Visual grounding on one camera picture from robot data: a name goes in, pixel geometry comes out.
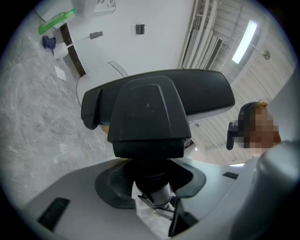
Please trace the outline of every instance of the green bottle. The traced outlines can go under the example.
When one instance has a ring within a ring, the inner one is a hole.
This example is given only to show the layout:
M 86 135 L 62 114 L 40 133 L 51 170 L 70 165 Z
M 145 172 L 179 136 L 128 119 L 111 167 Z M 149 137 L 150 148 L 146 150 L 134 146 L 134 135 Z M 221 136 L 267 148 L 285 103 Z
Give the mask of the green bottle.
M 47 21 L 44 24 L 40 25 L 39 28 L 38 28 L 38 32 L 40 34 L 45 33 L 46 31 L 48 31 L 54 25 L 56 25 L 56 24 L 60 23 L 61 21 L 64 21 L 64 20 L 74 16 L 75 13 L 76 13 L 76 10 L 77 9 L 74 8 L 71 11 L 57 14 L 56 16 L 51 18 L 49 21 Z

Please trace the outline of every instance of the paper on floor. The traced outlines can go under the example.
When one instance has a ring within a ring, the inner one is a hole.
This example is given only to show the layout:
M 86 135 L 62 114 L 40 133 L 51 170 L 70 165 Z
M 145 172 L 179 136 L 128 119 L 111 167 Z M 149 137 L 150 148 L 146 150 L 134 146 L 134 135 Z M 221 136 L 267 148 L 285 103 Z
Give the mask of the paper on floor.
M 57 66 L 54 66 L 54 68 L 55 68 L 57 77 L 64 80 L 64 81 L 66 81 L 67 79 L 66 79 L 66 74 L 65 74 L 64 70 L 61 70 Z

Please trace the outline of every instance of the person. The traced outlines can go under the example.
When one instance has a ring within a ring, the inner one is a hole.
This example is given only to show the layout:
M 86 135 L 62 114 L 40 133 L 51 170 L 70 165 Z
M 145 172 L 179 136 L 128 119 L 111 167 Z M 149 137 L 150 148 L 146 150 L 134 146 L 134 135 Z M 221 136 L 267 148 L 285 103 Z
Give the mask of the person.
M 236 141 L 242 148 L 252 149 L 256 155 L 281 142 L 278 126 L 274 124 L 267 106 L 267 99 L 243 105 L 238 121 L 233 124 Z

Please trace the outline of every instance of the fluorescent tube light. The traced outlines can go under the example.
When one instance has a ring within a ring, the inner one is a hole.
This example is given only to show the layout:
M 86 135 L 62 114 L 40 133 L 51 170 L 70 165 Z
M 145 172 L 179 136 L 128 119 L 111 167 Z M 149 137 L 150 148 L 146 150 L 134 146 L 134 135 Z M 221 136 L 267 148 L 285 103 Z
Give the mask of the fluorescent tube light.
M 244 163 L 230 164 L 231 167 L 242 167 Z
M 234 62 L 239 64 L 253 38 L 256 28 L 257 23 L 250 19 L 243 39 L 241 40 L 240 45 L 232 58 Z

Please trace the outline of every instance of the gray floor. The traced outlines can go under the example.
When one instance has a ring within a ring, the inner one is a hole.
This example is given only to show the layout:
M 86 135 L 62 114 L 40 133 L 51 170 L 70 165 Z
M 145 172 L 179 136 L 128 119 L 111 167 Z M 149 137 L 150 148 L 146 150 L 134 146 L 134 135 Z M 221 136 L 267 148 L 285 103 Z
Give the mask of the gray floor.
M 88 130 L 80 118 L 76 84 L 79 75 L 70 58 L 56 60 L 41 45 L 35 12 L 12 37 L 0 62 L 0 177 L 11 203 L 22 208 L 66 173 L 114 158 L 106 134 Z M 50 30 L 61 41 L 58 31 Z M 54 66 L 67 80 L 56 76 Z M 160 238 L 170 221 L 137 198 L 137 214 Z

